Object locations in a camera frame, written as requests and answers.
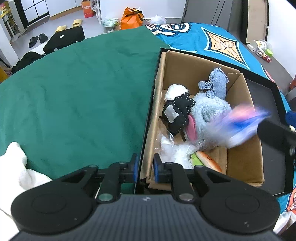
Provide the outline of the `hotdog plush toy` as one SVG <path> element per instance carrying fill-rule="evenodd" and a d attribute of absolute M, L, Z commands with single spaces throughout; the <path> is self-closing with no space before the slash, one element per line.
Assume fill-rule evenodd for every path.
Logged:
<path fill-rule="evenodd" d="M 219 164 L 202 151 L 196 151 L 195 153 L 191 154 L 190 162 L 193 167 L 195 167 L 196 165 L 202 165 L 214 171 L 222 173 L 222 169 Z"/>

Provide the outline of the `blue white tissue pack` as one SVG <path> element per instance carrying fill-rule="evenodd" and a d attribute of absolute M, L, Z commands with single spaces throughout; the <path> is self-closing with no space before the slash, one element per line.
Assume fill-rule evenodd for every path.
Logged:
<path fill-rule="evenodd" d="M 206 131 L 215 145 L 231 149 L 255 136 L 258 125 L 269 116 L 259 106 L 240 104 L 208 123 Z"/>

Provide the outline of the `cardboard box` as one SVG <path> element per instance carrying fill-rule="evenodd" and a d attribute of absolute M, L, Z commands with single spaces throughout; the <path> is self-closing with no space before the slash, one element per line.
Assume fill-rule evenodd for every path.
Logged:
<path fill-rule="evenodd" d="M 152 170 L 153 155 L 160 147 L 160 135 L 166 132 L 161 121 L 166 91 L 172 84 L 181 84 L 189 90 L 191 95 L 195 95 L 199 92 L 199 81 L 207 79 L 215 67 L 220 67 L 229 78 L 226 85 L 226 101 L 230 106 L 234 108 L 240 104 L 246 104 L 251 108 L 254 107 L 244 75 L 239 70 L 189 53 L 168 50 L 159 55 L 139 175 L 149 188 L 159 190 L 171 188 L 168 184 L 157 184 Z M 207 154 L 220 165 L 223 174 L 254 187 L 260 187 L 264 183 L 262 147 L 257 135 L 237 147 L 216 147 Z"/>

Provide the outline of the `black stitched felt toy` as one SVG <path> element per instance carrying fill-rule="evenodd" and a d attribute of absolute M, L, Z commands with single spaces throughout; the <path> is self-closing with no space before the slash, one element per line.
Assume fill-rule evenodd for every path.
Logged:
<path fill-rule="evenodd" d="M 166 123 L 168 131 L 177 135 L 189 124 L 189 114 L 196 101 L 188 92 L 176 96 L 173 100 L 167 100 L 162 111 L 162 120 Z"/>

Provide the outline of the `white fluffy soft object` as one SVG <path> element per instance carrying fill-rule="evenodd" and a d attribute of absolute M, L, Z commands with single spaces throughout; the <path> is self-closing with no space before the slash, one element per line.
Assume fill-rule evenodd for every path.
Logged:
<path fill-rule="evenodd" d="M 188 93 L 186 87 L 181 84 L 172 84 L 168 87 L 168 90 L 165 93 L 164 101 L 174 100 L 177 96 L 181 96 L 184 93 Z"/>

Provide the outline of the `blue-grey small plush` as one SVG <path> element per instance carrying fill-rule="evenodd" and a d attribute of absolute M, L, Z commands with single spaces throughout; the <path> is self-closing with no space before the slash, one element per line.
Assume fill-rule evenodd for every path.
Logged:
<path fill-rule="evenodd" d="M 209 74 L 208 80 L 198 83 L 199 89 L 206 94 L 208 98 L 218 97 L 226 98 L 226 85 L 229 82 L 228 77 L 221 68 L 214 68 Z"/>

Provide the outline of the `bagged white plush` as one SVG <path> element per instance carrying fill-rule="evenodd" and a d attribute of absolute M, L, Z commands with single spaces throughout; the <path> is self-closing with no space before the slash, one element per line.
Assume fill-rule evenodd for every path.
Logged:
<path fill-rule="evenodd" d="M 190 159 L 196 151 L 197 147 L 191 143 L 174 144 L 166 136 L 161 137 L 159 156 L 163 163 L 172 162 L 182 165 L 184 169 L 193 169 Z"/>

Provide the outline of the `black tray lid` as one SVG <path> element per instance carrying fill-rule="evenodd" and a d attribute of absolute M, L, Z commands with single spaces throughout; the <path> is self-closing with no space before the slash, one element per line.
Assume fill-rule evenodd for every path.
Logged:
<path fill-rule="evenodd" d="M 232 107 L 239 104 L 258 105 L 270 112 L 274 123 L 285 123 L 285 108 L 280 92 L 270 80 L 211 57 L 161 49 L 139 174 L 140 180 L 149 188 L 170 190 L 170 185 L 154 181 L 152 164 L 153 155 L 160 146 L 159 137 L 166 132 L 161 113 L 167 88 L 174 83 L 181 84 L 188 88 L 191 95 L 195 95 L 199 91 L 198 82 L 205 80 L 215 67 L 220 67 L 229 78 L 226 101 Z M 289 153 L 271 148 L 256 136 L 232 149 L 216 147 L 208 150 L 207 154 L 220 165 L 224 174 L 260 187 L 274 196 L 288 194 L 293 189 L 292 157 Z"/>

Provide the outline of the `grey-blue plush toy pink mouth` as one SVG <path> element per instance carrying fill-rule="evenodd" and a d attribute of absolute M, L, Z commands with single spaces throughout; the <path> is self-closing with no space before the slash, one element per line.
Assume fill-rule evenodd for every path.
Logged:
<path fill-rule="evenodd" d="M 193 97 L 195 105 L 189 113 L 189 124 L 184 129 L 185 139 L 191 142 L 204 141 L 205 149 L 213 149 L 218 144 L 208 130 L 208 123 L 231 111 L 231 106 L 224 99 L 209 98 L 200 92 Z"/>

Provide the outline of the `green cloth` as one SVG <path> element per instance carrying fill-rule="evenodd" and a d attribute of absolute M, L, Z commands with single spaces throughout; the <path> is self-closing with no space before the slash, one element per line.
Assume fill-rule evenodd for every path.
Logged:
<path fill-rule="evenodd" d="M 1 152 L 17 142 L 29 168 L 59 178 L 107 168 L 142 151 L 167 45 L 148 28 L 88 38 L 44 56 L 1 84 Z"/>

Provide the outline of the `small toys on shelf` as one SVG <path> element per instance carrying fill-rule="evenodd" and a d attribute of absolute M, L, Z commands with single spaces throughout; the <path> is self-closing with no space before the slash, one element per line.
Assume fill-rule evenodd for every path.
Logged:
<path fill-rule="evenodd" d="M 273 57 L 273 52 L 269 43 L 265 40 L 253 40 L 247 44 L 248 49 L 255 53 L 257 56 L 262 58 L 266 62 L 271 62 Z"/>

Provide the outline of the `white towel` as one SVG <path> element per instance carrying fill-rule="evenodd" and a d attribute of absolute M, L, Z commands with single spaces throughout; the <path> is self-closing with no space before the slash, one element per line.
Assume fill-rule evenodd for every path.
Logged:
<path fill-rule="evenodd" d="M 48 176 L 27 169 L 27 156 L 17 142 L 1 156 L 1 240 L 10 240 L 19 230 L 11 216 L 11 205 L 21 193 L 50 182 Z"/>

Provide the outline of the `grey cabinet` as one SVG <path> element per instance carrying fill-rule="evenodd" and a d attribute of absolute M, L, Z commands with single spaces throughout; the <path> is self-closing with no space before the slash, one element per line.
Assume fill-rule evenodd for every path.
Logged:
<path fill-rule="evenodd" d="M 238 37 L 242 10 L 243 1 L 239 0 L 189 0 L 185 3 L 182 22 L 219 26 Z"/>

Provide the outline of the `blue patterned blanket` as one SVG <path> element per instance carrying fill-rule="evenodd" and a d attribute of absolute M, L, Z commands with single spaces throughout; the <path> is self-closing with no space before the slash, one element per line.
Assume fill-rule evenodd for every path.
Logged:
<path fill-rule="evenodd" d="M 171 49 L 191 52 L 239 70 L 246 78 L 254 103 L 268 109 L 273 122 L 284 123 L 290 111 L 285 96 L 258 58 L 229 32 L 197 23 L 148 24 L 147 28 Z M 262 150 L 263 188 L 277 197 L 281 213 L 295 217 L 295 161 L 266 144 Z"/>

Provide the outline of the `black dotted cube stool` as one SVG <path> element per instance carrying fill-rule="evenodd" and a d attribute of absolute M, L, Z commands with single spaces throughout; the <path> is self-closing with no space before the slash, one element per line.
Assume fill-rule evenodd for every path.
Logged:
<path fill-rule="evenodd" d="M 85 35 L 82 27 L 74 27 L 60 32 L 56 32 L 46 43 L 43 51 L 46 55 L 60 50 L 64 47 L 72 45 L 76 42 L 85 40 Z"/>

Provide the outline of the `black clothing pile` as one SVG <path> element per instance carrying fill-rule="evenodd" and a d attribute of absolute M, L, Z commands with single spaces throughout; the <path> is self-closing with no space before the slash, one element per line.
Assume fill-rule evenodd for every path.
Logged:
<path fill-rule="evenodd" d="M 22 59 L 16 63 L 15 66 L 11 69 L 11 73 L 15 74 L 19 70 L 25 68 L 26 66 L 34 63 L 36 60 L 43 58 L 43 55 L 36 52 L 27 52 L 24 54 Z"/>

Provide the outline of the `white plastic bag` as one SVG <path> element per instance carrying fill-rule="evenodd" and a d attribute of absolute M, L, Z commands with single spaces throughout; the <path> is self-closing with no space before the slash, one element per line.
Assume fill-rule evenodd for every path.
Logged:
<path fill-rule="evenodd" d="M 165 17 L 163 16 L 158 16 L 156 15 L 155 17 L 152 17 L 150 20 L 149 20 L 149 23 L 150 24 L 154 24 L 154 25 L 162 25 L 162 24 L 166 24 L 167 23 L 167 20 Z"/>

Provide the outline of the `black slipper right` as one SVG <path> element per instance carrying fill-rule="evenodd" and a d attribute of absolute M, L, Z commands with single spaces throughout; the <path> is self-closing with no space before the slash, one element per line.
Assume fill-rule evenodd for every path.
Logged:
<path fill-rule="evenodd" d="M 41 33 L 39 35 L 39 40 L 40 40 L 41 44 L 45 43 L 48 39 L 49 39 L 48 36 L 46 34 L 44 34 L 44 33 Z"/>

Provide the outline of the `black slipper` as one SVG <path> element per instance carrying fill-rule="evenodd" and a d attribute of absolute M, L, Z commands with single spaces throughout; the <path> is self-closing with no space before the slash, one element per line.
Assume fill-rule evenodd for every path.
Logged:
<path fill-rule="evenodd" d="M 38 42 L 38 40 L 39 40 L 39 37 L 38 36 L 31 37 L 31 39 L 29 41 L 29 44 L 28 44 L 29 48 L 34 47 L 36 45 L 36 43 Z"/>
<path fill-rule="evenodd" d="M 48 39 L 49 39 L 48 36 L 46 34 L 44 34 L 44 33 L 41 33 L 39 35 L 39 40 L 40 40 L 41 44 L 45 43 Z"/>

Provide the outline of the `yellow slipper left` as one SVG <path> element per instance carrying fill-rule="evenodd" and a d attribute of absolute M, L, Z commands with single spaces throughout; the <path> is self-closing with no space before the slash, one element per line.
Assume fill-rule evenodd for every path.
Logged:
<path fill-rule="evenodd" d="M 67 26 L 66 25 L 62 25 L 62 26 L 58 26 L 55 30 L 55 33 L 57 32 L 61 32 L 63 30 L 67 29 Z"/>

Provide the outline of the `yellow slipper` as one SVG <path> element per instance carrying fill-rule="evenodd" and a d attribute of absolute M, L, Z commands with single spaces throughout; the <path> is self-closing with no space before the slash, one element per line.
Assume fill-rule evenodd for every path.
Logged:
<path fill-rule="evenodd" d="M 82 25 L 82 19 L 75 19 L 73 21 L 73 24 L 72 24 L 72 27 L 75 28 L 75 27 L 80 27 Z"/>
<path fill-rule="evenodd" d="M 63 30 L 67 29 L 67 26 L 66 25 L 62 25 L 62 26 L 58 26 L 55 30 L 55 33 L 57 32 L 61 32 Z"/>

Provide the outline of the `black slipper left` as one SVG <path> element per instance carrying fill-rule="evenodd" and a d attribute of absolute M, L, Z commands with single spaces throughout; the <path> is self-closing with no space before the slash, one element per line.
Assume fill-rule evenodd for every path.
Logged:
<path fill-rule="evenodd" d="M 38 40 L 39 40 L 39 37 L 38 36 L 31 37 L 31 39 L 29 41 L 29 44 L 28 44 L 29 48 L 34 47 L 36 45 L 36 43 L 38 42 Z"/>

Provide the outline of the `yellow slipper right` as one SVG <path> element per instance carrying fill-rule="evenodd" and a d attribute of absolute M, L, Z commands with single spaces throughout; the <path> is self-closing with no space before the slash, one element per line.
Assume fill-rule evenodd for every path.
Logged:
<path fill-rule="evenodd" d="M 72 27 L 75 28 L 75 27 L 80 27 L 82 25 L 82 19 L 75 19 L 73 21 L 73 24 L 72 24 Z"/>

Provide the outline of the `orange bag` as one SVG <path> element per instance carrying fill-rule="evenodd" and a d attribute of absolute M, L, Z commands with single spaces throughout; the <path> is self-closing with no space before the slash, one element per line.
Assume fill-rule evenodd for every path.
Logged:
<path fill-rule="evenodd" d="M 121 18 L 120 26 L 122 30 L 134 29 L 142 26 L 144 14 L 137 8 L 126 7 Z"/>

